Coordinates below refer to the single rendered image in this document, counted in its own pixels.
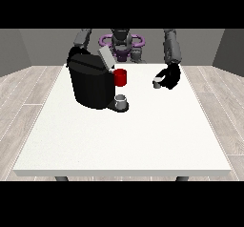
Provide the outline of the pale grey machine lid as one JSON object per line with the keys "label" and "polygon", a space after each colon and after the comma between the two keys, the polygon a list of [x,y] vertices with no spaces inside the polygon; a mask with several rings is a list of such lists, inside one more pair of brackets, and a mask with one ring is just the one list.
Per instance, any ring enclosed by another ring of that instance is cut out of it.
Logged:
{"label": "pale grey machine lid", "polygon": [[104,46],[98,50],[100,57],[102,58],[106,68],[110,70],[115,64],[115,60],[112,56],[111,50],[108,46]]}

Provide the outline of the black coffee machine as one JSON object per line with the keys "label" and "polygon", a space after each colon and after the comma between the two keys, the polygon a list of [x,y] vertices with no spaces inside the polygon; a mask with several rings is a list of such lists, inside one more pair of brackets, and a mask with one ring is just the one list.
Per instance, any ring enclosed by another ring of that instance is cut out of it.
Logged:
{"label": "black coffee machine", "polygon": [[81,62],[68,64],[74,97],[78,103],[90,109],[111,109],[118,113],[126,112],[115,107],[114,70],[108,70],[99,55],[83,55]]}

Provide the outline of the small grey cup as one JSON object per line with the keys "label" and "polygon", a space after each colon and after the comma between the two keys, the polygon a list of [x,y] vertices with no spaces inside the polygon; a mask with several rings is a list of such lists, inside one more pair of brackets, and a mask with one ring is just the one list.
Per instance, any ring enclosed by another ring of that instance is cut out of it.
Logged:
{"label": "small grey cup", "polygon": [[115,98],[114,98],[114,101],[115,101],[115,107],[118,109],[118,110],[123,110],[126,108],[127,106],[127,98],[124,94],[118,94]]}

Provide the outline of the small grey coffee pod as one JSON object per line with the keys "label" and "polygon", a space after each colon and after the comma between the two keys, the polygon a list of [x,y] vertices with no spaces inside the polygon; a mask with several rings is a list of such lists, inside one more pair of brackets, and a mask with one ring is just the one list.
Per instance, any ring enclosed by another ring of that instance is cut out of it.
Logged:
{"label": "small grey coffee pod", "polygon": [[152,81],[152,84],[153,84],[153,87],[155,89],[160,89],[161,88],[161,85],[159,84],[160,82],[162,81],[162,78],[161,77],[155,77]]}

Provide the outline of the red pod holder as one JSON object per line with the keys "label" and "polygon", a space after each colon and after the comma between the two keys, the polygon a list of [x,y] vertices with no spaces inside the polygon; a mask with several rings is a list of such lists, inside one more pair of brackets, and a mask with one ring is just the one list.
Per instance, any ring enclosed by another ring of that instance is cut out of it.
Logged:
{"label": "red pod holder", "polygon": [[127,71],[124,69],[116,69],[113,71],[114,85],[123,87],[127,84]]}

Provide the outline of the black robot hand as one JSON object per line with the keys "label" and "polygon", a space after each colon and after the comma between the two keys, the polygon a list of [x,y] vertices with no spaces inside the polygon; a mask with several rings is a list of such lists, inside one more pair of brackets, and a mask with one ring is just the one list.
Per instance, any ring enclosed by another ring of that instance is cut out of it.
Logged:
{"label": "black robot hand", "polygon": [[163,69],[157,77],[161,78],[159,85],[167,89],[173,89],[180,80],[180,68],[176,63],[170,64],[166,69]]}
{"label": "black robot hand", "polygon": [[67,63],[70,64],[71,62],[81,62],[83,60],[83,55],[89,55],[90,52],[84,48],[80,47],[72,47],[70,49]]}

